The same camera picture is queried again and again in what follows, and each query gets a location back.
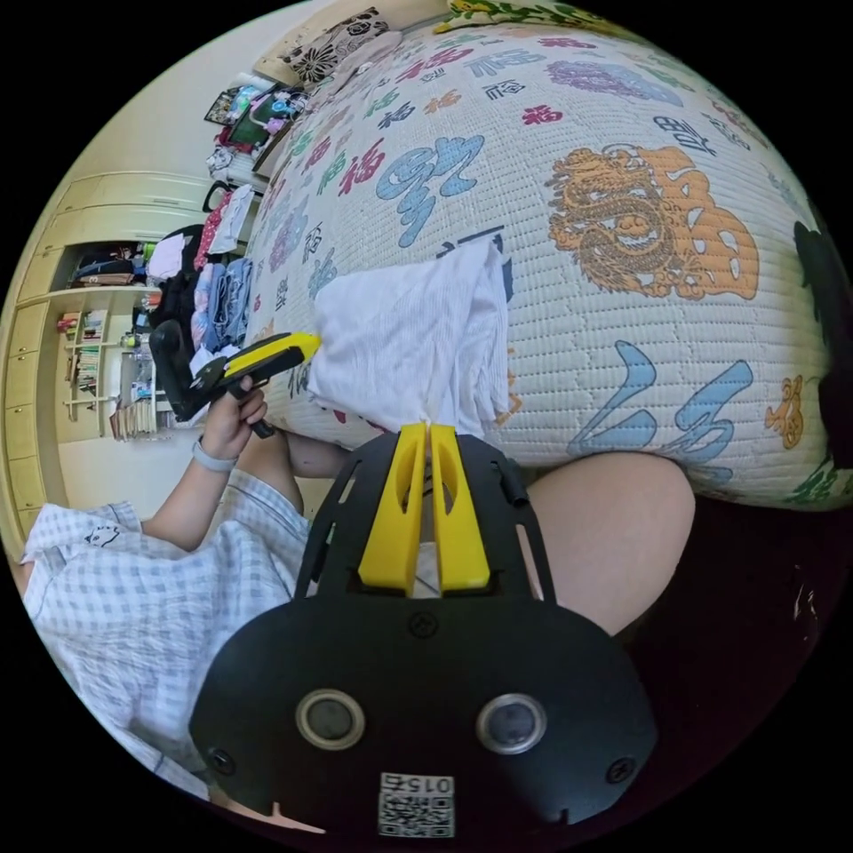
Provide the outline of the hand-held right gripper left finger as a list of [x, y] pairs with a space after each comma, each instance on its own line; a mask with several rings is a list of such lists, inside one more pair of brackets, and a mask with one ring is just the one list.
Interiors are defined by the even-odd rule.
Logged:
[[427, 424], [383, 434], [364, 448], [379, 464], [382, 482], [358, 567], [362, 584], [384, 593], [413, 595], [419, 553]]

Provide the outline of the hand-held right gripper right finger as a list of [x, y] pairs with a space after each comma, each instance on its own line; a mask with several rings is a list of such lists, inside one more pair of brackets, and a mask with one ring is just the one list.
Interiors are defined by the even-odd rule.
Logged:
[[489, 584], [490, 568], [458, 438], [452, 426], [439, 424], [430, 427], [429, 437], [440, 590], [483, 590]]

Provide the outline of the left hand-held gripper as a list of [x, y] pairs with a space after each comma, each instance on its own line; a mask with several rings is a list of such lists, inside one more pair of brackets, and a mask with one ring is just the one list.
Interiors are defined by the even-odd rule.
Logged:
[[251, 377], [255, 386], [309, 361], [322, 339], [297, 331], [276, 334], [254, 342], [237, 354], [219, 356], [193, 373], [189, 361], [174, 360], [174, 418], [187, 424], [230, 391], [238, 396], [240, 381]]

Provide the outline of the person's left hand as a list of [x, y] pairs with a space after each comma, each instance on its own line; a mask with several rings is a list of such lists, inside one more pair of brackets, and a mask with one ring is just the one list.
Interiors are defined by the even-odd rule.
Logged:
[[222, 462], [239, 458], [253, 427], [267, 414], [264, 392], [251, 377], [243, 377], [237, 388], [238, 396], [227, 391], [210, 406], [200, 441], [204, 454]]

